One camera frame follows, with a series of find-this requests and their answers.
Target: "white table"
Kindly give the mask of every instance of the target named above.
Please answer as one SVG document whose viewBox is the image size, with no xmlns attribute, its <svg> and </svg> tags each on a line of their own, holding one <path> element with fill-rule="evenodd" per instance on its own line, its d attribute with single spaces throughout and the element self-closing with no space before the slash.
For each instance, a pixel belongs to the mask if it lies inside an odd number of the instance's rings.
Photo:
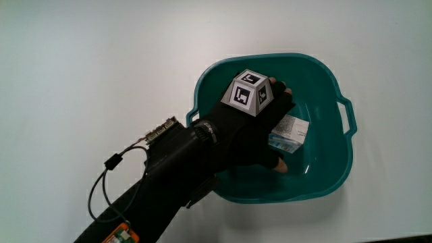
<svg viewBox="0 0 432 243">
<path fill-rule="evenodd" d="M 212 193 L 159 242 L 432 233 L 432 3 L 266 2 L 0 2 L 1 241 L 75 240 L 92 221 L 86 200 L 103 162 L 172 115 L 184 122 L 209 65 L 287 52 L 328 65 L 353 102 L 345 184 L 276 205 Z M 139 179 L 142 158 L 132 152 L 109 174 L 113 200 Z M 99 214 L 107 205 L 97 192 Z"/>
</svg>

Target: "fiducial marker cube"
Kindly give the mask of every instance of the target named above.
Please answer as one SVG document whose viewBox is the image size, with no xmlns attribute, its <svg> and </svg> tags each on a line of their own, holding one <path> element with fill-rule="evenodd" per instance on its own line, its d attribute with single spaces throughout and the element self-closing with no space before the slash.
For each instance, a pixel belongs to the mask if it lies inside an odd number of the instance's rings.
<svg viewBox="0 0 432 243">
<path fill-rule="evenodd" d="M 221 101 L 249 115 L 257 116 L 273 100 L 270 85 L 268 77 L 244 70 L 232 80 Z"/>
</svg>

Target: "white cardboard box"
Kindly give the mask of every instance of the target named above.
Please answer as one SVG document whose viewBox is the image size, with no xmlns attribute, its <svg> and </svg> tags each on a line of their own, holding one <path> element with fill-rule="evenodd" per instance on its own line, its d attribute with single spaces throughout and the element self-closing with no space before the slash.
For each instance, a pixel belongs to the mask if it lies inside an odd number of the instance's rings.
<svg viewBox="0 0 432 243">
<path fill-rule="evenodd" d="M 269 135 L 269 144 L 289 153 L 294 153 L 306 138 L 309 122 L 285 115 Z"/>
</svg>

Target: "black glove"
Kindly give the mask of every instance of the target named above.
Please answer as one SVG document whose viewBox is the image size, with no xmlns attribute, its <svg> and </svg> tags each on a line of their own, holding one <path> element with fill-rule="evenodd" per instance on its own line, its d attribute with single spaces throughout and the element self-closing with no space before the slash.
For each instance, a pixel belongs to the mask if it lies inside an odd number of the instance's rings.
<svg viewBox="0 0 432 243">
<path fill-rule="evenodd" d="M 207 120 L 218 129 L 220 142 L 211 149 L 206 162 L 211 173 L 233 165 L 260 164 L 273 169 L 278 165 L 279 157 L 283 159 L 281 153 L 269 148 L 268 136 L 295 104 L 292 95 L 285 92 L 283 82 L 274 82 L 271 90 L 274 100 L 256 117 L 222 103 L 223 92 L 210 112 L 192 124 Z"/>
</svg>

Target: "black cable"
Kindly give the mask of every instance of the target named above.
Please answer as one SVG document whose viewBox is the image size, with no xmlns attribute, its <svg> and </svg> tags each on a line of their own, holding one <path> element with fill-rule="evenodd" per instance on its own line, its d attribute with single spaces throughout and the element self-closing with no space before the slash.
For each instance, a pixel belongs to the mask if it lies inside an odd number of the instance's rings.
<svg viewBox="0 0 432 243">
<path fill-rule="evenodd" d="M 134 144 L 132 144 L 132 145 L 130 145 L 128 148 L 126 148 L 123 152 L 121 152 L 120 154 L 119 154 L 119 156 L 123 156 L 126 152 L 128 152 L 128 151 L 131 151 L 131 150 L 133 150 L 133 149 L 142 149 L 142 150 L 144 150 L 145 151 L 145 153 L 146 153 L 146 160 L 144 161 L 144 162 L 146 162 L 147 160 L 149 160 L 149 158 L 150 158 L 150 156 L 149 156 L 149 151 L 146 149 L 146 148 L 144 148 L 143 146 L 135 146 L 137 143 L 139 143 L 140 141 L 138 141 L 138 142 L 136 142 L 136 143 L 134 143 Z M 130 222 L 123 216 L 123 213 L 124 212 L 126 212 L 128 209 L 129 209 L 129 207 L 132 205 L 132 203 L 134 202 L 134 200 L 135 200 L 135 198 L 136 198 L 136 195 L 138 194 L 138 191 L 140 190 L 140 187 L 141 187 L 141 184 L 142 184 L 142 182 L 139 182 L 139 185 L 138 185 L 138 187 L 137 187 L 137 189 L 135 190 L 135 192 L 134 192 L 134 195 L 132 196 L 132 199 L 130 200 L 130 202 L 129 202 L 129 204 L 128 204 L 128 206 L 126 206 L 126 208 L 123 210 L 123 212 L 119 212 L 112 204 L 111 204 L 111 202 L 109 201 L 109 199 L 108 199 L 108 196 L 107 196 L 107 192 L 106 192 L 106 189 L 105 189 L 105 178 L 106 178 L 106 174 L 107 174 L 107 172 L 108 172 L 108 169 L 105 169 L 104 171 L 103 171 L 103 173 L 97 178 L 97 180 L 94 182 L 94 185 L 93 185 L 93 187 L 92 187 L 92 190 L 90 191 L 90 195 L 89 195 L 89 197 L 88 197 L 88 204 L 87 204 L 87 207 L 88 207 L 88 212 L 90 213 L 90 216 L 95 220 L 95 221 L 97 221 L 97 222 L 99 222 L 99 223 L 111 223 L 111 222 L 113 222 L 113 221 L 115 221 L 115 220 L 117 220 L 117 219 L 119 219 L 120 217 L 128 224 L 128 231 L 129 231 L 129 229 L 130 229 Z M 145 169 L 144 169 L 144 175 L 143 175 L 143 177 L 142 177 L 142 180 L 143 179 L 145 179 L 145 177 L 146 177 L 146 172 L 147 172 L 147 166 L 145 167 Z M 103 181 L 102 181 L 102 189 L 103 189 L 103 195 L 104 195 L 104 197 L 105 197 L 105 200 L 107 201 L 107 203 L 108 203 L 108 205 L 109 205 L 109 208 L 111 208 L 115 213 L 117 213 L 117 217 L 114 217 L 114 218 L 112 218 L 112 219 L 98 219 L 98 218 L 96 218 L 94 215 L 93 215 L 93 213 L 92 213 L 92 210 L 91 210 L 91 199 L 92 199 L 92 194 L 93 194 L 93 192 L 95 191 L 95 188 L 96 188 L 96 185 L 99 183 L 99 181 L 101 180 L 101 178 L 103 179 Z"/>
</svg>

